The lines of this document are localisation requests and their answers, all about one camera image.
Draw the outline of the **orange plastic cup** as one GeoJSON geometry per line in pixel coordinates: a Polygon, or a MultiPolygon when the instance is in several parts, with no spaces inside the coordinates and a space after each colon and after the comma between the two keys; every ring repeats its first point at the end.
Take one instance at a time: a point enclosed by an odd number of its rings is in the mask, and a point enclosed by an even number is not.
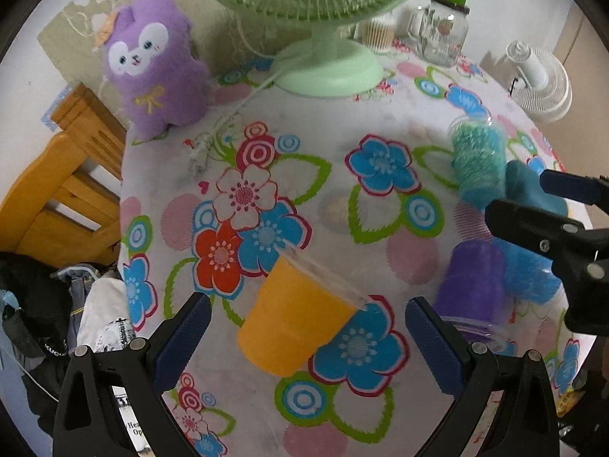
{"type": "Polygon", "coordinates": [[[345,278],[288,246],[260,286],[238,346],[257,368],[290,377],[366,304],[345,278]]]}

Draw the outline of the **blue plastic cup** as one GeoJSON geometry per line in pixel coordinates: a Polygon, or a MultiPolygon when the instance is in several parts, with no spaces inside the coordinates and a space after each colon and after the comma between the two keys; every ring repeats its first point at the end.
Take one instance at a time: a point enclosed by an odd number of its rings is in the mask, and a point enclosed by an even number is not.
{"type": "Polygon", "coordinates": [[[496,237],[493,245],[504,256],[504,287],[508,294],[538,304],[554,297],[561,280],[552,273],[549,259],[496,237]]]}

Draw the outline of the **purple plastic cup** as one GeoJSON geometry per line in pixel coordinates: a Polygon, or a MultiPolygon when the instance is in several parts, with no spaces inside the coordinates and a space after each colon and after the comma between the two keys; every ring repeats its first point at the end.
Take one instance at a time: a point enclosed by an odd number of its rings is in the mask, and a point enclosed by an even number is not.
{"type": "Polygon", "coordinates": [[[505,301],[503,253],[487,240],[465,240],[452,251],[434,310],[468,342],[499,338],[505,301]]]}

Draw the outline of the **teal glitter cup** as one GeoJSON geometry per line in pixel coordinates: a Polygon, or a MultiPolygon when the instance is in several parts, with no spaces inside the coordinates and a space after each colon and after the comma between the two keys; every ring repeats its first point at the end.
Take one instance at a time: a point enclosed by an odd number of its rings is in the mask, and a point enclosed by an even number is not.
{"type": "Polygon", "coordinates": [[[507,137],[489,117],[457,118],[449,127],[452,166],[461,200],[484,211],[506,195],[507,137]]]}

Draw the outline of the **white printed cloth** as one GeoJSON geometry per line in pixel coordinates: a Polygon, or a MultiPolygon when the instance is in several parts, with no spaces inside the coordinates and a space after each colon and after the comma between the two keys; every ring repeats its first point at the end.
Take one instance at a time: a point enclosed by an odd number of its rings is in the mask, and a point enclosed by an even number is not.
{"type": "Polygon", "coordinates": [[[102,276],[95,281],[84,301],[77,346],[86,345],[94,353],[120,351],[135,339],[130,319],[125,283],[102,276]]]}

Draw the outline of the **black bag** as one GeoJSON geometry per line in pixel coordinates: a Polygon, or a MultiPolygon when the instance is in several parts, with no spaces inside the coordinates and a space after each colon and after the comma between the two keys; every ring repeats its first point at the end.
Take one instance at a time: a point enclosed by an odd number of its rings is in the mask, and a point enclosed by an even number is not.
{"type": "Polygon", "coordinates": [[[91,263],[55,268],[28,256],[1,254],[1,326],[25,368],[28,406],[48,435],[54,431],[84,302],[100,277],[91,263]]]}

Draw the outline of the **orange wooden chair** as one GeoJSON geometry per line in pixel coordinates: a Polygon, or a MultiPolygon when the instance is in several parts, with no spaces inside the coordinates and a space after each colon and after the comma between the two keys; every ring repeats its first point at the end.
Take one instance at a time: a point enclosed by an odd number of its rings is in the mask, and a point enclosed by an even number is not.
{"type": "Polygon", "coordinates": [[[2,202],[1,250],[55,268],[111,265],[120,251],[120,200],[81,166],[92,160],[120,181],[126,131],[83,84],[53,110],[52,120],[60,133],[2,202]]]}

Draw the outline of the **glass mason jar mug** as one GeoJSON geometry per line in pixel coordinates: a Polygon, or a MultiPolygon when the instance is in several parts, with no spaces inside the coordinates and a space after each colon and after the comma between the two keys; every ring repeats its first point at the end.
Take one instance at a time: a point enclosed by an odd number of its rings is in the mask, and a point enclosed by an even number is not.
{"type": "Polygon", "coordinates": [[[461,55],[469,24],[467,6],[447,0],[429,0],[410,17],[408,34],[418,56],[442,67],[452,67],[461,55]]]}

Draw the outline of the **floral tablecloth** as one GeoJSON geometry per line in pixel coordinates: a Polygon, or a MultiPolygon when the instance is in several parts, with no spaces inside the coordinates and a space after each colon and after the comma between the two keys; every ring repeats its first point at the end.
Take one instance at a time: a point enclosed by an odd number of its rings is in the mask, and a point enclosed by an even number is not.
{"type": "MultiPolygon", "coordinates": [[[[207,115],[139,141],[122,168],[121,267],[136,331],[148,336],[201,292],[213,314],[164,396],[203,456],[410,456],[449,406],[403,321],[413,296],[434,304],[453,249],[494,237],[459,197],[450,125],[469,113],[502,124],[509,161],[538,176],[561,167],[543,133],[476,64],[429,65],[406,45],[383,58],[373,90],[289,94],[249,63],[210,84],[207,115]],[[339,335],[295,374],[258,369],[238,332],[286,246],[367,296],[339,335]]],[[[593,342],[547,303],[505,290],[494,352],[539,351],[558,399],[593,342]]]]}

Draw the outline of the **cotton swab container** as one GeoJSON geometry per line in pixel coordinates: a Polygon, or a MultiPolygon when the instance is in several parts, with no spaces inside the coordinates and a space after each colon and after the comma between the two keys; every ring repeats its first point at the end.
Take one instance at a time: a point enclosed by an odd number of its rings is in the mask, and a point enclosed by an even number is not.
{"type": "Polygon", "coordinates": [[[389,52],[396,26],[396,17],[392,13],[384,13],[365,21],[361,36],[362,44],[376,54],[389,52]]]}

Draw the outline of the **purple plush toy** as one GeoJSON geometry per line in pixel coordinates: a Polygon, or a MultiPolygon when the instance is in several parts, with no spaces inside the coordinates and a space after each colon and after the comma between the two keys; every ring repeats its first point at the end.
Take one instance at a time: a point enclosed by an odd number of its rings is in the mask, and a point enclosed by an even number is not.
{"type": "Polygon", "coordinates": [[[139,141],[206,114],[210,70],[194,57],[191,22],[174,0],[133,0],[121,7],[106,18],[97,45],[139,141]]]}

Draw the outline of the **green desk fan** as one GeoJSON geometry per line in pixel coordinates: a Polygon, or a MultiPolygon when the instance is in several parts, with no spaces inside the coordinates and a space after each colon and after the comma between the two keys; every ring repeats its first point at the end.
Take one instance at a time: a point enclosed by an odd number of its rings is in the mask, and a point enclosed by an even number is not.
{"type": "Polygon", "coordinates": [[[316,98],[348,97],[376,87],[384,69],[365,45],[342,38],[343,26],[388,13],[406,0],[217,0],[231,10],[279,20],[311,32],[274,56],[279,88],[316,98]]]}

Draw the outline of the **green cartoon wall mat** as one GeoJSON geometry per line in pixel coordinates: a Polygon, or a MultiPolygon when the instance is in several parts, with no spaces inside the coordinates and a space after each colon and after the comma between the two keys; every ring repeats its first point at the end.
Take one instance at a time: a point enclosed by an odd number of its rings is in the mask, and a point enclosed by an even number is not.
{"type": "MultiPolygon", "coordinates": [[[[91,86],[102,79],[102,49],[97,35],[106,19],[134,0],[72,0],[38,34],[38,42],[68,83],[91,86]]],[[[191,21],[197,58],[215,72],[250,55],[252,45],[269,53],[277,28],[259,18],[240,17],[216,0],[174,0],[191,21]]]]}

